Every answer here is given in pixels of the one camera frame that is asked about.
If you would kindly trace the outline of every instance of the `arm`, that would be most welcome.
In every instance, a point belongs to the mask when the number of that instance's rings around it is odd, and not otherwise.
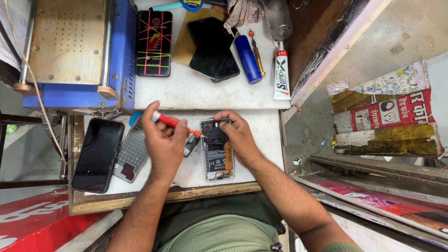
[[[182,162],[187,121],[180,120],[176,128],[151,120],[159,102],[151,103],[142,116],[146,149],[152,168],[146,185],[115,232],[107,252],[151,251],[168,189]]]
[[[221,122],[220,127],[232,142],[236,159],[250,170],[308,251],[319,252],[334,242],[355,244],[311,194],[263,156],[255,145],[249,124],[240,115],[225,110],[218,112],[213,119],[225,117],[232,124]]]

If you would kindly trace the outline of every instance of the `spx super x glue tube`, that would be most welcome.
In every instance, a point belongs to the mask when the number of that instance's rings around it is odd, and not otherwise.
[[[274,99],[291,100],[288,78],[288,52],[283,49],[283,41],[280,41],[279,50],[276,52],[275,70]]]

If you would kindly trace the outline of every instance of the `plastic bag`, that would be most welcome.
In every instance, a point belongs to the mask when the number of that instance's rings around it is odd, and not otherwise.
[[[335,94],[339,94],[344,90],[347,90],[349,88],[348,84],[345,83],[339,83],[339,84],[330,84],[327,85],[327,92],[330,97],[332,97]]]

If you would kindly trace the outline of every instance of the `wooden table edge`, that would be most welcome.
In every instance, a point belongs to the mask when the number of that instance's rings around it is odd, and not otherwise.
[[[258,185],[257,182],[227,184],[215,187],[205,187],[198,189],[190,189],[186,191],[169,192],[167,194],[165,202],[166,203],[180,202],[186,200],[203,199],[215,196],[239,194],[260,190],[261,187]],[[71,213],[73,215],[78,215],[85,213],[97,213],[115,209],[123,209],[129,207],[136,197],[137,196],[115,200],[102,200],[89,203],[72,204]]]

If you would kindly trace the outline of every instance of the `yellow foam sheet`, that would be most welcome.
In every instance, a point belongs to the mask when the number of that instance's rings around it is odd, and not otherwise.
[[[197,12],[189,12],[185,14],[184,23],[182,24],[179,38],[174,46],[174,52],[172,54],[172,61],[181,63],[184,65],[190,64],[193,54],[196,51],[196,46],[193,44],[190,32],[188,32],[187,24],[190,21],[203,19],[206,17],[215,17],[221,21],[225,21],[226,17],[217,13],[215,10],[202,8]]]

